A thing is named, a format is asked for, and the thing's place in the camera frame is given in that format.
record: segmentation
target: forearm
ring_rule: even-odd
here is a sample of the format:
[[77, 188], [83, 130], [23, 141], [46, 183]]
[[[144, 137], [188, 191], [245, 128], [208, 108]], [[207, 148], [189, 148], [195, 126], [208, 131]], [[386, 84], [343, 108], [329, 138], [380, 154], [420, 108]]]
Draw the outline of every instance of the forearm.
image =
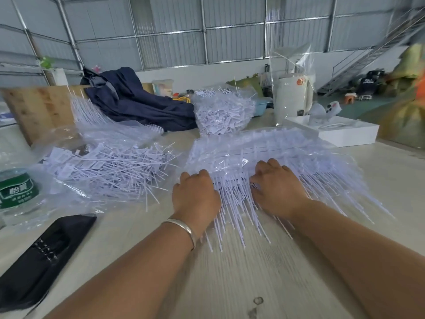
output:
[[153, 318], [192, 246], [182, 228], [162, 224], [45, 319]]
[[422, 318], [425, 257], [309, 201], [290, 221], [332, 263], [372, 318]]

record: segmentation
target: metal staircase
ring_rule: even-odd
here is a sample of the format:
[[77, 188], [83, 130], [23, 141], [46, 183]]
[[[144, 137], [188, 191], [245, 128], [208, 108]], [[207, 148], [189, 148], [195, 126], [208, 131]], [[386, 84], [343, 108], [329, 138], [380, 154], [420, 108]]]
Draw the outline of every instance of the metal staircase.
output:
[[396, 28], [388, 32], [385, 39], [379, 44], [364, 49], [355, 58], [348, 59], [356, 53], [355, 51], [336, 64], [332, 70], [331, 80], [322, 86], [318, 93], [323, 93], [324, 96], [331, 95], [334, 91], [347, 85], [354, 76], [361, 74], [367, 65], [374, 62], [383, 53], [402, 42], [406, 42], [410, 36], [422, 29], [425, 23], [425, 7], [417, 10], [415, 14], [413, 14], [413, 10], [415, 9], [405, 13], [403, 17], [409, 16], [410, 18], [397, 24]]

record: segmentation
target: corrugated metal wall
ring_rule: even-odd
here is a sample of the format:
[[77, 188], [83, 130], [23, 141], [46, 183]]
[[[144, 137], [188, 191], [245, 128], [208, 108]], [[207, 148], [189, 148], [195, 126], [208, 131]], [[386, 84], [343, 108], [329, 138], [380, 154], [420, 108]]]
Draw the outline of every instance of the corrugated metal wall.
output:
[[[14, 1], [37, 52], [73, 70], [67, 72], [72, 83], [79, 81], [79, 55], [88, 68], [147, 70], [267, 58], [273, 48], [305, 43], [318, 52], [367, 48], [405, 20], [408, 9], [425, 5], [425, 0], [337, 0], [335, 8], [335, 0], [62, 0], [63, 17], [56, 0]], [[0, 38], [10, 41], [0, 44], [0, 62], [36, 65], [12, 2], [0, 2]], [[20, 78], [23, 84], [45, 83], [41, 70], [14, 67], [11, 78], [4, 75], [10, 69], [0, 67], [0, 86], [19, 86]], [[17, 76], [21, 73], [31, 76]]]

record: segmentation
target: hand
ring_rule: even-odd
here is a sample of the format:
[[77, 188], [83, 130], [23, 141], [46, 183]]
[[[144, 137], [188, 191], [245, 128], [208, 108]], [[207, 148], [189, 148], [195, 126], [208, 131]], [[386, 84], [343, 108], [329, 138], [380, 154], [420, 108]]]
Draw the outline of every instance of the hand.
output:
[[275, 159], [259, 161], [250, 182], [260, 185], [252, 188], [254, 201], [270, 214], [290, 220], [297, 209], [309, 201], [300, 180]]
[[192, 176], [183, 172], [180, 184], [173, 187], [173, 206], [172, 218], [185, 222], [199, 238], [221, 207], [220, 195], [214, 190], [208, 171]]

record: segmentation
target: white wall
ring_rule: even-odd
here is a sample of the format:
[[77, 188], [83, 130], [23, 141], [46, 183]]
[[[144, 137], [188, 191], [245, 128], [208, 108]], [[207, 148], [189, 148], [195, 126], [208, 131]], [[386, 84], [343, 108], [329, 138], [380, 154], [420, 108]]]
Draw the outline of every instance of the white wall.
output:
[[[384, 68], [386, 71], [394, 69], [398, 64], [399, 55], [406, 47], [396, 47], [383, 54], [375, 62], [364, 69], [364, 73], [375, 69]], [[316, 89], [327, 83], [332, 76], [333, 67], [351, 54], [350, 58], [365, 54], [363, 51], [340, 51], [333, 53], [313, 53], [313, 65], [316, 71]], [[187, 89], [199, 89], [205, 86], [226, 82], [236, 78], [237, 80], [252, 76], [264, 71], [264, 64], [268, 59], [250, 60], [245, 62], [228, 62], [224, 64], [197, 65], [181, 68], [164, 68], [158, 70], [146, 70], [137, 72], [142, 82], [152, 80], [172, 79], [173, 91], [183, 92]]]

